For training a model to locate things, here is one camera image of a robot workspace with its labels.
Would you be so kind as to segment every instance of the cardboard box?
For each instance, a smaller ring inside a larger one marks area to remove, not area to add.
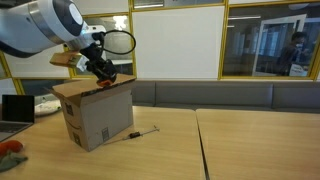
[[[54,86],[52,93],[60,99],[70,139],[91,151],[132,125],[134,80],[118,74],[116,82],[105,88],[96,79]]]

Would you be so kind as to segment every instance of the laptop screen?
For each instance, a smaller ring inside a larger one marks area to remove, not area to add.
[[[2,120],[34,122],[34,96],[2,95]]]

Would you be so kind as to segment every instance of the whiteboard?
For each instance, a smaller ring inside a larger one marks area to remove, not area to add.
[[[0,104],[2,104],[3,94],[17,94],[11,78],[0,80]]]
[[[217,79],[223,6],[133,13],[141,79]]]
[[[49,63],[56,52],[63,52],[62,45],[46,49],[29,58],[17,58],[4,54],[12,77],[67,77],[69,71],[66,67],[54,66]]]
[[[128,0],[73,0],[82,15],[129,12]]]
[[[274,2],[284,0],[229,0],[229,4],[245,4],[245,3],[261,3],[261,2]]]

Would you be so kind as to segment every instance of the box flap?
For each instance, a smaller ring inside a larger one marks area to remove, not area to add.
[[[103,97],[105,98],[128,90],[130,88],[128,84],[130,82],[133,82],[134,80],[134,76],[117,74],[116,81],[111,86],[103,88],[97,85],[97,78],[93,78],[66,84],[60,84],[57,86],[53,86],[53,89],[57,93],[63,95],[69,101],[74,103],[76,106],[80,107],[81,104],[88,104],[90,102],[97,101]]]

